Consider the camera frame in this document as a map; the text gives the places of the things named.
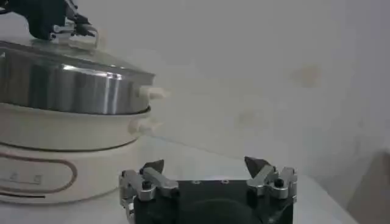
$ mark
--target table surface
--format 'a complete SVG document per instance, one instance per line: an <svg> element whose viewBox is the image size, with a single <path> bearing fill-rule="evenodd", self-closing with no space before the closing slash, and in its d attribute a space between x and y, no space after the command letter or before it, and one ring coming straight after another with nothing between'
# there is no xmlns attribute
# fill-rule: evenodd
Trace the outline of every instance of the table surface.
<svg viewBox="0 0 390 224"><path fill-rule="evenodd" d="M178 180L209 180L249 177L244 162L167 142L157 138L142 139L135 152L145 161L166 160L165 175ZM357 224L311 178L299 176L294 224ZM119 205L118 191L89 200L60 205L31 206L0 203L1 224L126 224Z"/></svg>

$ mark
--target silver bracket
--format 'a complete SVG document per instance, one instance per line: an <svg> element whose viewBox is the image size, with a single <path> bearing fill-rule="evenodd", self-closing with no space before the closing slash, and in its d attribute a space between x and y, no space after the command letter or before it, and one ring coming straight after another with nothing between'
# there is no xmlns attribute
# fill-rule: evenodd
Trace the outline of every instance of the silver bracket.
<svg viewBox="0 0 390 224"><path fill-rule="evenodd" d="M275 167L265 165L253 179L246 181L249 189L254 191L257 196L263 196L266 193L266 187L269 182L277 177Z"/></svg>
<svg viewBox="0 0 390 224"><path fill-rule="evenodd" d="M172 198L179 192L179 183L177 181L166 178L151 167L143 170L143 177L156 185L164 197Z"/></svg>
<svg viewBox="0 0 390 224"><path fill-rule="evenodd" d="M278 180L272 182L269 187L271 190L271 197L277 199L287 199L292 197L296 200L297 195L297 173L295 169L284 167L279 175Z"/></svg>

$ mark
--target white wall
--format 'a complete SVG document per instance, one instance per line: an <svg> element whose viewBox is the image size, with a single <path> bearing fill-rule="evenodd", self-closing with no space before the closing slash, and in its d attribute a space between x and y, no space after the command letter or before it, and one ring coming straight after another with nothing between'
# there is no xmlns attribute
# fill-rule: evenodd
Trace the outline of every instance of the white wall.
<svg viewBox="0 0 390 224"><path fill-rule="evenodd" d="M390 127L387 0L79 3L107 50L173 92L153 104L158 138L295 166L329 186ZM3 18L1 34L27 34Z"/></svg>

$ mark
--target white cooker base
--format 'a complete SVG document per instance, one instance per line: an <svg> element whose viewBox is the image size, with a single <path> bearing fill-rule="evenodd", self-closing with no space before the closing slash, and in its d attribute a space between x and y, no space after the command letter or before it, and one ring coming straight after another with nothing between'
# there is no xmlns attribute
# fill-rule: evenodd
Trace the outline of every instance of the white cooker base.
<svg viewBox="0 0 390 224"><path fill-rule="evenodd" d="M0 145L0 200L60 203L118 187L122 170L138 169L138 141L97 152L50 152Z"/></svg>

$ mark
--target stainless steel pot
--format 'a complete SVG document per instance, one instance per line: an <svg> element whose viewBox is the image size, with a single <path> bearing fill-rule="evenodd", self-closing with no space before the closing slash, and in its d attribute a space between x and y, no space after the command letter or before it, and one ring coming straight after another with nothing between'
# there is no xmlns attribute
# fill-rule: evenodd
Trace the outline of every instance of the stainless steel pot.
<svg viewBox="0 0 390 224"><path fill-rule="evenodd" d="M108 54L40 40L0 41L0 102L84 114L139 114L154 75Z"/></svg>

